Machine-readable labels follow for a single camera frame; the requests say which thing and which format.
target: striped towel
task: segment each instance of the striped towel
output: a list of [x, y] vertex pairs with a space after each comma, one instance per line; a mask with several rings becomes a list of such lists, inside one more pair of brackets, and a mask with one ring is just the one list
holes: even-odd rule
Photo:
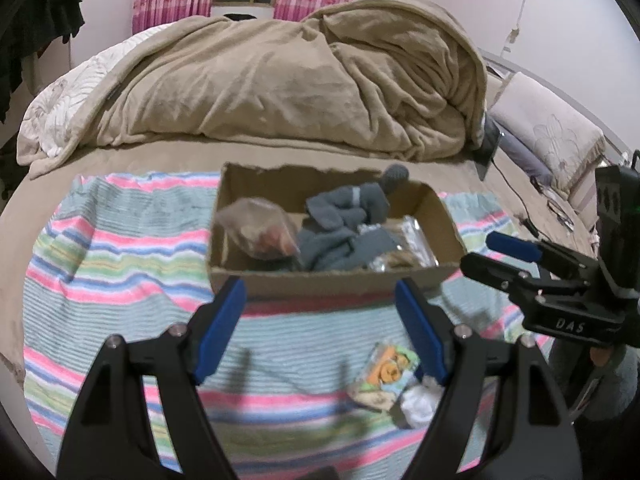
[[[204, 260], [218, 181], [217, 173], [79, 177], [39, 235], [24, 285], [25, 396], [55, 457], [104, 339], [157, 336], [212, 299]], [[514, 232], [493, 196], [442, 199], [469, 250], [489, 253], [488, 232]], [[460, 273], [431, 300], [485, 336], [515, 339], [522, 330], [504, 294]], [[331, 463], [352, 480], [400, 478], [424, 431], [360, 409], [345, 394], [383, 340], [408, 343], [388, 302], [248, 304], [217, 373], [199, 390], [238, 476], [288, 480]], [[178, 470], [153, 381], [145, 395], [162, 462]], [[463, 465], [480, 455], [491, 398], [488, 384]]]

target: pillow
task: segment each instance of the pillow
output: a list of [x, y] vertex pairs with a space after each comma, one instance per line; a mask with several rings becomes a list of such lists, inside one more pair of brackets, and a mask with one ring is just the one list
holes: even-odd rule
[[596, 199], [596, 168], [605, 168], [610, 163], [604, 157], [600, 157], [591, 164], [578, 180], [569, 195], [569, 204], [578, 213], [580, 220], [590, 231], [598, 221], [598, 201]]
[[501, 124], [497, 125], [504, 134], [500, 142], [501, 149], [507, 156], [524, 171], [529, 178], [534, 176], [542, 186], [551, 186], [554, 176], [551, 170], [533, 154], [533, 152], [521, 143], [516, 137]]
[[505, 86], [491, 113], [551, 170], [552, 187], [562, 198], [604, 153], [599, 127], [521, 72]]

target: screw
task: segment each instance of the screw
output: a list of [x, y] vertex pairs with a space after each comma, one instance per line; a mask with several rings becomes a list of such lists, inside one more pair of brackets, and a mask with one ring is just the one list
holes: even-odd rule
[[527, 348], [536, 346], [536, 339], [531, 334], [523, 334], [520, 336], [520, 342]]
[[187, 324], [183, 322], [174, 323], [169, 327], [169, 334], [180, 337], [187, 333]]
[[113, 350], [114, 348], [117, 348], [120, 343], [122, 343], [122, 336], [118, 334], [110, 335], [107, 338], [106, 343], [108, 348], [111, 348]]
[[460, 339], [466, 339], [467, 337], [471, 337], [473, 335], [473, 330], [471, 327], [465, 324], [456, 325], [453, 329], [453, 333], [457, 335]]

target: cardboard box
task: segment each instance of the cardboard box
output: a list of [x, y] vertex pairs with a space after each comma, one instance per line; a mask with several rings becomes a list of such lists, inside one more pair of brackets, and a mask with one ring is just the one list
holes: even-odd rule
[[[377, 180], [380, 174], [372, 170], [351, 173], [339, 170], [318, 170], [309, 166], [286, 165], [278, 168], [256, 168], [225, 164], [222, 169], [215, 211], [242, 197], [262, 197], [281, 206], [294, 222], [305, 216], [305, 201], [323, 191], [338, 186], [358, 186]], [[215, 292], [229, 276], [241, 277], [252, 298], [289, 298], [293, 296], [329, 296], [335, 294], [391, 295], [396, 282], [411, 277], [418, 286], [435, 287], [460, 264], [465, 247], [458, 231], [436, 193], [421, 182], [408, 181], [391, 196], [389, 218], [414, 216], [424, 231], [438, 259], [439, 266], [418, 269], [395, 269], [374, 272], [357, 269], [328, 272], [261, 272], [256, 261], [243, 253], [213, 222], [209, 246], [209, 278]]]

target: fleece blanket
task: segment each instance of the fleece blanket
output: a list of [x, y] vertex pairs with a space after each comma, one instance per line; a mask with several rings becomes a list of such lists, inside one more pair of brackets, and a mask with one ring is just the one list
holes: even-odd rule
[[422, 162], [480, 145], [485, 93], [478, 51], [428, 0], [355, 0], [301, 23], [192, 16], [124, 56], [53, 157], [22, 131], [18, 161], [38, 176], [80, 145], [187, 133]]
[[[58, 455], [74, 399], [103, 340], [156, 336], [210, 301], [205, 257], [215, 173], [78, 178], [34, 246], [24, 285], [28, 407]], [[469, 250], [515, 229], [492, 195], [443, 196]], [[515, 340], [519, 309], [459, 273], [431, 301], [484, 336]], [[220, 368], [200, 388], [243, 480], [290, 480], [327, 463], [352, 480], [399, 479], [424, 436], [401, 418], [351, 402], [375, 343], [407, 344], [395, 307], [371, 298], [247, 305]], [[547, 338], [539, 336], [547, 345]], [[158, 390], [145, 387], [162, 462], [178, 469]], [[463, 466], [479, 457], [491, 413], [487, 385]]]

